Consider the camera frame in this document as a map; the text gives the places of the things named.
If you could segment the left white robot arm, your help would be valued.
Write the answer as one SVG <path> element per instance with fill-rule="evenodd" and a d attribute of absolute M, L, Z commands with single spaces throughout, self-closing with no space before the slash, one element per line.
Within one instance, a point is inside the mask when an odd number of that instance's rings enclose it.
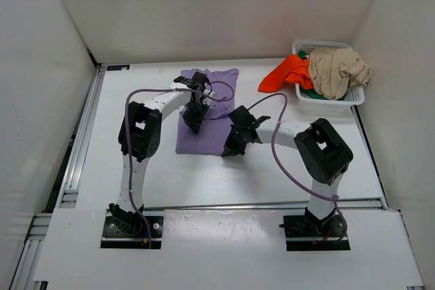
<path fill-rule="evenodd" d="M 150 158 L 160 145 L 164 119 L 183 107 L 182 120 L 197 134 L 213 97 L 211 82 L 198 71 L 192 77 L 175 78 L 170 88 L 144 103 L 127 97 L 118 135 L 123 160 L 120 195 L 109 205 L 117 227 L 126 235 L 137 236 L 150 228 L 143 215 L 143 184 Z"/>

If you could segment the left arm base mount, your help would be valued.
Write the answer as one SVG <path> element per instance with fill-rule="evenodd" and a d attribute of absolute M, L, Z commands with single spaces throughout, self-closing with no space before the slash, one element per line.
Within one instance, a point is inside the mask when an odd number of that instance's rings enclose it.
<path fill-rule="evenodd" d="M 125 212 L 110 204 L 105 215 L 100 247 L 102 249 L 161 249 L 164 217 Z"/>

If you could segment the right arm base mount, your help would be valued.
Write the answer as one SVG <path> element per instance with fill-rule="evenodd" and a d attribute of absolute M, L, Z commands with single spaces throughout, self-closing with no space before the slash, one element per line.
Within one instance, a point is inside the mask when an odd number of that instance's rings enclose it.
<path fill-rule="evenodd" d="M 350 251 L 344 223 L 335 215 L 320 230 L 304 215 L 285 215 L 279 225 L 285 233 L 287 251 Z"/>

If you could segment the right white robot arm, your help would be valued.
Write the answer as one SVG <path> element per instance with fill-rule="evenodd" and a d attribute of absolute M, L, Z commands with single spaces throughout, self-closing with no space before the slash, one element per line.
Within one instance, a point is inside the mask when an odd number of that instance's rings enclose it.
<path fill-rule="evenodd" d="M 305 219 L 318 232 L 325 228 L 336 212 L 338 185 L 353 160 L 353 152 L 332 124 L 319 118 L 301 132 L 283 121 L 272 121 L 269 116 L 254 117 L 240 106 L 229 114 L 230 133 L 225 141 L 223 157 L 245 153 L 250 143 L 269 144 L 281 171 L 298 187 L 310 194 Z M 290 175 L 277 156 L 276 145 L 295 149 L 312 177 L 307 188 Z"/>

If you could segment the purple t shirt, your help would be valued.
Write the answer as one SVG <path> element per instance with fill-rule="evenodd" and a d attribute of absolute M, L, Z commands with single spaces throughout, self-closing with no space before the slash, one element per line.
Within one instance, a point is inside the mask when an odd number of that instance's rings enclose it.
<path fill-rule="evenodd" d="M 239 76 L 236 68 L 226 71 L 202 71 L 212 83 L 217 98 L 235 97 L 235 90 Z M 210 104 L 210 108 L 197 134 L 193 133 L 179 114 L 177 126 L 177 154 L 197 154 L 220 156 L 224 144 L 231 130 L 231 120 L 228 114 L 234 110 L 234 99 Z"/>

